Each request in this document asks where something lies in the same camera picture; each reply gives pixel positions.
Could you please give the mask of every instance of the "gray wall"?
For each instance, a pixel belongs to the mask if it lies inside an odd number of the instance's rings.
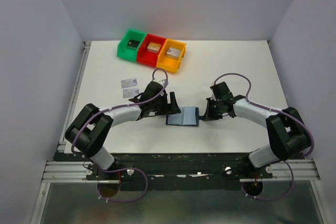
[[[294,0],[270,49],[289,105],[316,138],[312,156],[336,220],[336,0]]]
[[[0,0],[0,223],[29,223],[82,42],[61,0]]]
[[[84,40],[128,28],[175,39],[271,39],[292,0],[62,0]]]

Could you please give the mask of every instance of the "black metal base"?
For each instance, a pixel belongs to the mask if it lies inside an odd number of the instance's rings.
[[[148,190],[240,190],[241,178],[272,178],[264,168],[241,172],[241,164],[248,153],[182,153],[182,154],[113,154],[116,162],[109,170],[135,167],[147,175]],[[87,161],[80,155],[57,153],[55,161]],[[230,167],[231,174],[224,169]],[[93,172],[87,180],[118,180],[118,174],[107,174],[96,165],[89,167]],[[121,190],[141,191],[145,187],[143,176],[135,171],[128,175],[121,172]]]

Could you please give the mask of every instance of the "bolt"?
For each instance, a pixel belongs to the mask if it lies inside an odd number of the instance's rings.
[[[273,172],[273,169],[272,169],[272,167],[270,167],[270,166],[266,166],[265,170],[266,170],[266,172],[269,173],[269,174],[271,174],[271,173]]]
[[[230,175],[230,174],[232,173],[232,169],[231,169],[231,167],[229,167],[229,166],[225,167],[224,172],[225,172],[227,175]]]
[[[92,174],[92,171],[89,170],[89,169],[87,169],[87,170],[85,171],[85,173],[86,173],[86,175],[91,175],[91,174]]]
[[[133,173],[134,173],[134,170],[132,170],[132,169],[128,169],[128,170],[127,170],[127,174],[128,174],[128,175],[132,176]]]

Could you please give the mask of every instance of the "metal frame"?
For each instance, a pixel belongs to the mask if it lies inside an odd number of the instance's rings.
[[[49,189],[50,183],[41,183],[30,224],[41,223]]]
[[[59,139],[58,152],[64,152],[66,141],[64,139],[64,133],[66,128],[70,124],[70,120],[73,116],[73,111],[78,97],[78,90],[84,74],[85,65],[89,55],[91,42],[84,42],[84,49],[80,67],[76,77],[75,87],[72,92],[71,102],[68,108],[66,120]],[[325,224],[332,223],[331,213],[329,207],[326,204],[323,190],[320,184],[320,176],[318,174],[315,162],[312,159],[304,160],[290,160],[288,161],[293,169],[295,180],[310,180],[312,189],[317,201],[318,208],[320,210],[323,222]],[[117,180],[86,180],[87,169],[83,167],[83,164],[90,164],[90,162],[47,162],[45,171],[42,177],[40,190],[35,203],[34,212],[31,219],[31,224],[37,224],[42,221],[42,216],[47,201],[50,184],[51,183],[118,183]],[[263,179],[262,181],[290,181],[291,175],[288,167],[285,164],[273,164],[271,165],[273,178]],[[252,179],[241,179],[241,182],[250,182]]]
[[[317,171],[314,160],[289,160],[292,167],[295,181],[302,180],[319,180],[320,175]],[[45,172],[43,173],[42,183],[107,183],[118,184],[118,180],[87,180],[86,175],[90,170],[83,165],[91,164],[90,162],[47,162]],[[271,165],[273,178],[262,177],[259,179],[264,182],[268,181],[291,181],[291,173],[287,165],[278,163]],[[186,176],[186,174],[176,174],[177,176]],[[253,179],[240,179],[240,182],[252,182]]]

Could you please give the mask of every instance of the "white table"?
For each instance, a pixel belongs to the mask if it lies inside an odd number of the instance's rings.
[[[250,78],[250,98],[272,107],[286,108],[285,96],[266,41],[183,41],[187,44],[178,73],[169,73],[167,92],[174,91],[179,106],[206,109],[210,85],[221,74],[241,73]],[[119,41],[91,44],[73,119],[87,104],[113,106],[125,103],[120,81],[136,77],[140,92],[152,80],[153,68],[117,57]],[[158,77],[164,77],[157,71]],[[245,95],[247,82],[225,77],[233,95]],[[200,121],[199,127],[165,125],[165,116],[145,118],[113,127],[105,141],[116,153],[251,152],[268,143],[267,131],[242,118]],[[67,142],[65,153],[70,153]]]

